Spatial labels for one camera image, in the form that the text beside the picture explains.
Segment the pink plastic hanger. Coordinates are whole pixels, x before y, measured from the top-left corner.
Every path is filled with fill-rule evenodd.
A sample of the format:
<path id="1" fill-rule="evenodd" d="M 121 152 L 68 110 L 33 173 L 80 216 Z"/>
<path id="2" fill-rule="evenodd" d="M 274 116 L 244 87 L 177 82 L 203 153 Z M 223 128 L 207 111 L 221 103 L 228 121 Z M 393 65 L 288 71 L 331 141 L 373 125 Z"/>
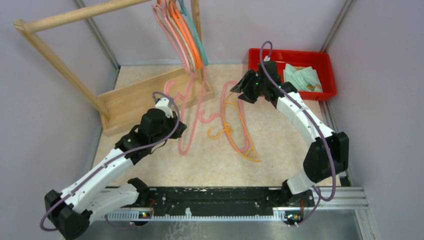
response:
<path id="1" fill-rule="evenodd" d="M 185 48 L 183 47 L 183 43 L 181 42 L 179 35 L 171 24 L 169 18 L 167 17 L 167 5 L 165 1 L 154 0 L 151 4 L 151 7 L 157 23 L 162 28 L 171 45 L 174 47 L 182 63 L 182 66 L 184 67 L 187 74 L 190 74 L 192 71 L 189 57 L 186 54 Z"/>
<path id="2" fill-rule="evenodd" d="M 236 83 L 237 83 L 236 81 L 228 81 L 224 84 L 224 86 L 222 88 L 222 92 L 221 92 L 221 97 L 220 97 L 220 110 L 219 110 L 218 113 L 212 113 L 209 116 L 209 118 L 205 119 L 205 118 L 203 118 L 203 113 L 205 111 L 201 110 L 199 112 L 198 120 L 201 123 L 208 124 L 208 123 L 212 122 L 215 118 L 220 118 L 221 123 L 222 123 L 222 130 L 220 130 L 217 135 L 212 136 L 212 135 L 210 135 L 210 132 L 212 130 L 210 128 L 208 130 L 208 137 L 211 138 L 211 139 L 217 139 L 220 136 L 221 133 L 225 133 L 225 135 L 228 139 L 228 142 L 231 145 L 231 147 L 233 148 L 233 150 L 235 150 L 236 152 L 238 152 L 242 156 L 247 157 L 250 153 L 251 140 L 250 140 L 249 132 L 248 132 L 247 127 L 246 127 L 245 112 L 244 112 L 243 104 L 242 104 L 240 99 L 233 98 L 233 100 L 229 100 L 229 98 L 234 96 L 233 95 L 234 93 L 232 91 L 230 91 L 229 94 L 227 94 L 228 87 L 230 85 L 235 86 Z M 226 122 L 225 111 L 226 111 L 227 105 L 234 105 L 236 107 L 239 119 L 242 123 L 244 146 L 241 147 L 241 148 L 237 147 L 237 145 L 234 143 L 232 136 L 231 136 L 233 129 Z"/>
<path id="3" fill-rule="evenodd" d="M 201 81 L 200 86 L 200 92 L 199 95 L 196 96 L 196 89 L 193 87 L 193 83 L 195 82 L 195 79 L 199 78 Z M 176 103 L 178 100 L 182 100 L 182 105 L 179 108 L 179 115 L 180 120 L 183 122 L 186 109 L 191 110 L 190 117 L 193 118 L 193 123 L 188 124 L 187 126 L 190 127 L 191 132 L 188 138 L 187 146 L 185 149 L 183 149 L 183 139 L 178 139 L 177 149 L 180 155 L 184 156 L 186 155 L 192 145 L 194 135 L 196 132 L 197 123 L 200 120 L 201 116 L 201 105 L 202 102 L 205 100 L 205 92 L 206 87 L 209 86 L 209 83 L 206 79 L 203 79 L 203 70 L 196 70 L 194 73 L 189 74 L 189 80 L 188 84 L 186 85 L 185 94 L 180 94 L 177 92 L 175 96 L 173 97 L 173 101 Z"/>

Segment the pink plastic hanger back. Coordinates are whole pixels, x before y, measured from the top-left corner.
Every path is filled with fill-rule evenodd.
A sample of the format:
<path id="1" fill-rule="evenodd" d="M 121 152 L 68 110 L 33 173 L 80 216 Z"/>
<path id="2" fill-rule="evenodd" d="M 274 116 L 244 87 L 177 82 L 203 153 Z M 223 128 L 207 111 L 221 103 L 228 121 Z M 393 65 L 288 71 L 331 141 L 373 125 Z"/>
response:
<path id="1" fill-rule="evenodd" d="M 212 122 L 215 118 L 220 118 L 221 123 L 222 123 L 222 130 L 220 130 L 217 135 L 212 136 L 212 135 L 210 135 L 210 132 L 212 130 L 210 128 L 208 130 L 208 137 L 211 138 L 211 139 L 217 139 L 220 136 L 221 133 L 225 133 L 225 135 L 228 139 L 228 142 L 231 145 L 231 147 L 233 148 L 233 150 L 235 150 L 236 152 L 238 152 L 242 156 L 247 157 L 250 153 L 251 140 L 250 140 L 249 132 L 248 132 L 247 127 L 246 127 L 245 112 L 244 112 L 243 104 L 242 104 L 240 99 L 233 98 L 233 100 L 229 100 L 229 98 L 234 96 L 233 95 L 234 93 L 232 91 L 230 91 L 229 94 L 227 94 L 228 87 L 230 85 L 235 86 L 236 83 L 237 83 L 236 81 L 228 81 L 224 84 L 224 86 L 222 88 L 222 92 L 221 92 L 221 97 L 220 97 L 220 110 L 219 110 L 218 113 L 212 113 L 209 116 L 209 118 L 205 119 L 205 118 L 203 118 L 203 113 L 205 111 L 201 110 L 199 112 L 198 120 L 201 123 L 208 124 L 208 123 Z M 234 143 L 232 136 L 231 136 L 233 129 L 226 122 L 225 111 L 226 111 L 227 105 L 234 105 L 236 107 L 239 119 L 242 123 L 244 146 L 241 147 L 241 148 L 237 147 L 237 145 Z"/>

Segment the orange plastic hanger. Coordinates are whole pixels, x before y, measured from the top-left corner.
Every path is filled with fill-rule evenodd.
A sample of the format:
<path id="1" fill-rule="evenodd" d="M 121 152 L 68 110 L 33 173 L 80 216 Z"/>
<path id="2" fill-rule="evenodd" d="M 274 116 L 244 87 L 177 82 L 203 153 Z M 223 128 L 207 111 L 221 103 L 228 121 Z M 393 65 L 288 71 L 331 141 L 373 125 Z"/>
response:
<path id="1" fill-rule="evenodd" d="M 189 27 L 180 13 L 175 0 L 157 0 L 163 19 L 179 47 L 183 65 L 194 73 L 200 66 L 201 57 Z"/>
<path id="2" fill-rule="evenodd" d="M 166 13 L 169 22 L 176 33 L 177 42 L 180 45 L 180 51 L 183 60 L 190 72 L 203 67 L 202 53 L 200 43 L 196 37 L 195 29 L 190 26 L 190 18 L 185 8 L 183 0 L 166 0 Z"/>

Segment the beige plastic hanger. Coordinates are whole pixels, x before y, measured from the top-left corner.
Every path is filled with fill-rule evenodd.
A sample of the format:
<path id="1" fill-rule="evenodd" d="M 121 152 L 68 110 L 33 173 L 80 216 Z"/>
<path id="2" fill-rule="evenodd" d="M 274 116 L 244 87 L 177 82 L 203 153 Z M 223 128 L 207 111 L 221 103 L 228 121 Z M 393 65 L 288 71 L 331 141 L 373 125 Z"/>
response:
<path id="1" fill-rule="evenodd" d="M 178 13 L 177 5 L 172 0 L 166 0 L 166 13 L 167 17 L 173 25 L 175 31 L 179 35 L 180 41 L 183 43 L 185 52 L 190 60 L 191 72 L 194 73 L 198 68 L 198 60 L 200 59 L 199 53 L 195 47 L 193 38 L 191 37 L 190 31 L 187 24 L 183 20 L 183 17 Z"/>

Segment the pink plastic hanger front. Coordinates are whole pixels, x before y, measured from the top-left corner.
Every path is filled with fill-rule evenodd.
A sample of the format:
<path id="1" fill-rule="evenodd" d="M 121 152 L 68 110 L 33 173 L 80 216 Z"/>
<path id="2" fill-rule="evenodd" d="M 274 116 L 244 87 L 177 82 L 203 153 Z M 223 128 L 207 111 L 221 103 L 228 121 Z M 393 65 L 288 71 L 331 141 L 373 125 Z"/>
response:
<path id="1" fill-rule="evenodd" d="M 157 23 L 162 28 L 171 45 L 174 47 L 182 63 L 182 66 L 184 67 L 187 74 L 190 74 L 192 71 L 189 57 L 186 54 L 185 48 L 183 47 L 183 43 L 181 42 L 179 35 L 171 24 L 169 18 L 167 17 L 167 5 L 165 1 L 154 0 L 151 4 L 151 7 Z"/>

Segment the teal plastic hanger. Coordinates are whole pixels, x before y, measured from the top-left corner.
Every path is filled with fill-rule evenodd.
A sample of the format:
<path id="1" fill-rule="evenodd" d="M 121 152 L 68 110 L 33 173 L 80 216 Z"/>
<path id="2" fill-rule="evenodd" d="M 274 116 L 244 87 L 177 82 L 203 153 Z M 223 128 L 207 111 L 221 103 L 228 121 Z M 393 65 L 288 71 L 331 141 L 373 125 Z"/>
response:
<path id="1" fill-rule="evenodd" d="M 180 8 L 181 8 L 180 12 L 187 17 L 189 23 L 191 24 L 191 30 L 190 30 L 190 32 L 191 32 L 191 35 L 193 36 L 193 39 L 194 39 L 195 44 L 196 44 L 196 47 L 197 47 L 197 49 L 198 49 L 198 51 L 200 53 L 200 56 L 201 56 L 203 65 L 204 66 L 208 66 L 209 65 L 209 61 L 208 61 L 208 58 L 207 58 L 207 55 L 206 55 L 206 52 L 205 52 L 203 43 L 202 43 L 202 41 L 200 39 L 199 33 L 198 33 L 197 28 L 195 26 L 195 23 L 193 21 L 193 18 L 190 15 L 189 11 L 187 10 L 184 1 L 183 0 L 177 0 L 177 1 L 179 3 Z"/>

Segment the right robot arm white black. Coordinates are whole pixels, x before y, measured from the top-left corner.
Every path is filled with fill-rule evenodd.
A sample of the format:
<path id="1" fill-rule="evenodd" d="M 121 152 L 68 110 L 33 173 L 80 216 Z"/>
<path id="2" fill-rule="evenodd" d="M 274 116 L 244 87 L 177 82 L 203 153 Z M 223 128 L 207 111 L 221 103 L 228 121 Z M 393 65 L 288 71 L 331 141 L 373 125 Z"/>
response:
<path id="1" fill-rule="evenodd" d="M 326 126 L 304 103 L 296 87 L 282 82 L 275 61 L 258 64 L 257 71 L 249 69 L 231 92 L 238 93 L 240 100 L 250 104 L 264 97 L 292 121 L 308 146 L 302 170 L 282 184 L 284 204 L 295 206 L 301 200 L 301 193 L 347 170 L 348 136 Z"/>

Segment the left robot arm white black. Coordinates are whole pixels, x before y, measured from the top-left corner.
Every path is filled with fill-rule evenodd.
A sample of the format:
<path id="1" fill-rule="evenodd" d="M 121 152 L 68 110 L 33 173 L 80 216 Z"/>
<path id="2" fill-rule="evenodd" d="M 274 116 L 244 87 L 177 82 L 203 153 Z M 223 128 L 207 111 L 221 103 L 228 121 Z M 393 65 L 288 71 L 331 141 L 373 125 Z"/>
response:
<path id="1" fill-rule="evenodd" d="M 121 207 L 152 203 L 150 189 L 141 179 L 131 178 L 124 185 L 104 193 L 107 185 L 169 139 L 179 139 L 187 129 L 179 109 L 155 106 L 139 124 L 122 136 L 106 157 L 83 177 L 61 191 L 50 190 L 44 196 L 46 212 L 39 227 L 58 231 L 66 240 L 75 240 L 102 216 Z"/>

